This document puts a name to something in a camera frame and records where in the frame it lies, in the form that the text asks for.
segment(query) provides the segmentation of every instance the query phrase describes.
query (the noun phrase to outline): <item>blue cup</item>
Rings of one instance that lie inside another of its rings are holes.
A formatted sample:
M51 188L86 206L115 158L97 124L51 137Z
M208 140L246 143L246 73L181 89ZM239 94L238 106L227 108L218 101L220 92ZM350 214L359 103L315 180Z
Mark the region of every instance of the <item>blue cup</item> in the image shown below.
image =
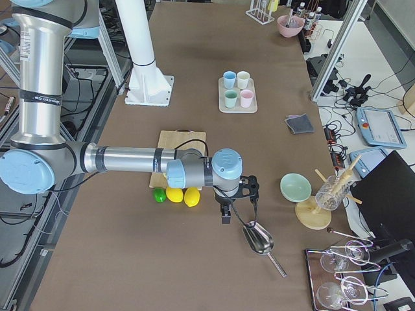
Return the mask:
M223 84L226 89L232 89L233 86L235 85L235 81L236 81L236 73L234 73L233 71L226 71L223 74Z

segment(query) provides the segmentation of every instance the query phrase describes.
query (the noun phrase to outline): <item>black monitor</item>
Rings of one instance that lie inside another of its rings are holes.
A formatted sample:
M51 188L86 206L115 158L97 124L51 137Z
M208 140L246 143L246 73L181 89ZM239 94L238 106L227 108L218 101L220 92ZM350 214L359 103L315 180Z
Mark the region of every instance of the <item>black monitor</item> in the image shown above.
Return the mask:
M415 244L415 172L392 151L365 178L351 188L376 244L402 239ZM415 250L391 258L409 290L415 295Z

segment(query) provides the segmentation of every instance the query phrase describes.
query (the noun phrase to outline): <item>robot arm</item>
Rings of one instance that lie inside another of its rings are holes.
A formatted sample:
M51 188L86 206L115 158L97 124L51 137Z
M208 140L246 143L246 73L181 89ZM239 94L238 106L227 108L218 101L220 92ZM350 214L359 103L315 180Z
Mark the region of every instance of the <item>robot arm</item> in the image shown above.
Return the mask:
M0 178L12 190L23 194L45 192L69 176L84 172L166 172L170 187L214 187L224 223L229 222L230 206L236 198L249 196L256 203L256 179L241 177L242 159L230 149L209 158L197 150L65 141L60 135L64 40L69 35L99 35L95 32L99 26L98 1L12 2L13 16L21 26L19 130L11 138L12 149L0 158ZM245 188L249 194L243 194Z

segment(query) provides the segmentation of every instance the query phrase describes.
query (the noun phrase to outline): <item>green cup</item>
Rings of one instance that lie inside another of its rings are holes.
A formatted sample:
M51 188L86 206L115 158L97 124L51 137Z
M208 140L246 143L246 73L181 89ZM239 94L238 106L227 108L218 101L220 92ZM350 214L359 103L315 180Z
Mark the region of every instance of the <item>green cup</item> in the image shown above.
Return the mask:
M225 91L225 107L233 108L236 105L236 100L238 98L238 93L234 90L229 89Z

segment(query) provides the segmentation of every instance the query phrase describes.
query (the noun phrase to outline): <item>white tray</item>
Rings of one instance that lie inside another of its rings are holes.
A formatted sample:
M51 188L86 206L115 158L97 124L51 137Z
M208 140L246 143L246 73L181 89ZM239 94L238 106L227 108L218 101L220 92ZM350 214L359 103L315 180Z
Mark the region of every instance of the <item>white tray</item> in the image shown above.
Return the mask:
M233 90L238 93L238 98L236 100L236 105L233 108L227 108L225 107L225 91L228 89L225 89L223 85L223 77L219 79L219 110L223 113L255 113L258 110L258 104L257 104L257 95L255 93L255 86L254 81L250 78L248 81L248 87L247 89L250 89L254 92L254 98L252 99L251 106L248 108L242 108L241 107L241 90L238 87L234 87Z

